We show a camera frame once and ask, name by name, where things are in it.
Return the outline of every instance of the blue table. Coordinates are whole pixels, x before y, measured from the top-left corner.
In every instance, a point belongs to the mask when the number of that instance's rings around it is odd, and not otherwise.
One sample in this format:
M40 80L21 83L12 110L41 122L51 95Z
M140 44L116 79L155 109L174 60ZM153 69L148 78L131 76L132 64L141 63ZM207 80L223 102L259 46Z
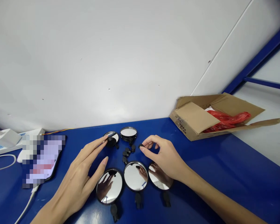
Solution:
M135 145L157 134L174 144L184 161L215 188L268 223L280 223L280 167L232 134L190 142L169 118L80 128L58 133L67 135L55 177L41 185L21 223L30 223L37 212L53 197L71 162L83 146L108 131L119 132L125 126L137 129ZM119 150L105 148L90 168L92 175L99 162L109 156L107 168L124 170L122 152L127 142L119 140ZM11 152L18 155L20 150ZM139 148L129 161L138 160L146 167L151 160ZM0 158L0 167L12 161ZM0 223L13 224L26 206L30 189L22 189L19 163L0 171ZM150 182L143 191L144 208L136 210L135 194L124 187L120 198L122 216L118 223L223 223L220 217L192 190L175 182L169 190L171 208L162 205L160 192ZM93 192L84 207L66 223L113 223L110 206L102 205Z

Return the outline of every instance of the white panel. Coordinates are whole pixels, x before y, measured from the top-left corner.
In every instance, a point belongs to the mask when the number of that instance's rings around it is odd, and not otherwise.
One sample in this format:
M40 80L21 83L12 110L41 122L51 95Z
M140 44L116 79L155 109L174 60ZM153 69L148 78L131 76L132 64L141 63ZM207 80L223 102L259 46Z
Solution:
M280 82L280 51L253 77ZM235 96L265 109L250 123L280 117L279 89L246 83ZM245 130L234 135L280 166L280 124Z
M192 95L217 94L280 29L280 0L252 0Z
M167 117L248 3L1 0L0 127Z

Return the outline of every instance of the blue metal frame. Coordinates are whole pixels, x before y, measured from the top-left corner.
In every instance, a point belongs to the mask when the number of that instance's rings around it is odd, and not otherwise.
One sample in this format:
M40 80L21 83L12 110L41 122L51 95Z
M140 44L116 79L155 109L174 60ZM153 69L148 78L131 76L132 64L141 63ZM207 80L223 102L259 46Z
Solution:
M278 82L265 81L262 79L256 79L256 78L250 78L250 77L244 78L244 81L253 82L256 84L263 85L263 86L269 86L269 87L280 89L280 83L278 83Z
M280 30L260 50L260 52L249 62L249 64L235 77L235 79L224 89L224 92L234 94L246 82L253 82L264 86L280 89L280 83L251 78L280 50Z

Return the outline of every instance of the charging cable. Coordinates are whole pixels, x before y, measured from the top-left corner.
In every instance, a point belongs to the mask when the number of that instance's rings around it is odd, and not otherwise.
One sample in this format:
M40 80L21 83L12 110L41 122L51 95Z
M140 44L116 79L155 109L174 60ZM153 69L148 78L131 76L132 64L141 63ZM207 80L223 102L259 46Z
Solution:
M10 165L8 165L8 166L6 166L6 167L0 168L0 170L3 170L3 169L5 169L5 168L10 167L10 166L14 165L14 163L16 162L16 156L13 155L13 154L0 155L0 157L2 157L2 156L12 156L12 157L14 158L14 161L13 161L12 164L10 164ZM27 210L27 208L28 208L28 206L29 206L29 204L30 204L30 202L31 202L31 200L32 200L32 198L33 198L33 196L35 195L35 192L36 192L37 189L38 189L38 187L39 187L39 186L36 186L35 188L32 189L31 195L30 195L30 199L29 199L29 201L28 201L26 207L24 208L22 214L20 215L20 217L18 218L18 220L15 222L15 224L17 224L17 223L20 221L20 219L23 217L23 215L24 215L24 213L26 212L26 210Z
M0 168L0 170L3 170L3 169L5 169L5 168L10 167L10 166L14 165L14 163L16 162L16 156L15 156L15 155L13 155L13 154L0 155L0 157L2 157L2 156L12 156L12 157L13 157L13 159L14 159L14 161L12 162L12 164L10 164L10 165L8 165L8 166L6 166L6 167Z
M20 221L20 219L23 217L23 215L24 215L24 213L26 212L26 210L27 210L27 208L28 208L28 206L29 206L29 204L30 204L30 202L31 202L31 200L32 200L32 198L33 198L35 192L37 191L37 189L38 189L38 186L36 186L35 188L32 189L31 195L30 195L30 199L29 199L29 201L28 201L26 207L24 208L22 214L20 215L20 217L19 217L19 218L17 219L17 221L15 222L15 224L18 224L18 222Z

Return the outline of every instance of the hand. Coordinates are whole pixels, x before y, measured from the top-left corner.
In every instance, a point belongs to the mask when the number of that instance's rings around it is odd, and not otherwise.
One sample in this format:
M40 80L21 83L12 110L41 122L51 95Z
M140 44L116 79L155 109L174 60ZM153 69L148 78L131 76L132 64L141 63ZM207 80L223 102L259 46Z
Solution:
M90 178L91 164L107 144L108 136L84 146L71 163L53 198L39 211L32 223L63 223L82 208L105 171L108 157L104 158Z
M155 171L148 169L148 172L154 175L161 183L170 188L173 184L173 179L170 178L166 173L164 173L164 171L156 163L152 163L151 166Z
M160 147L158 154L151 152L153 144L156 144L155 149ZM185 170L191 170L187 164L177 153L173 144L157 135L151 135L145 139L142 143L144 147L140 147L140 150L144 155L155 163L172 179L181 181L184 180Z
M97 197L102 202L103 199L106 197L107 193L112 187L113 181L111 182L114 175L110 175L107 180L105 181L107 175L104 177L103 181L97 185Z
M146 171L142 167L139 166L138 172L139 172L140 176L144 179L144 181L147 182L148 177L147 177Z

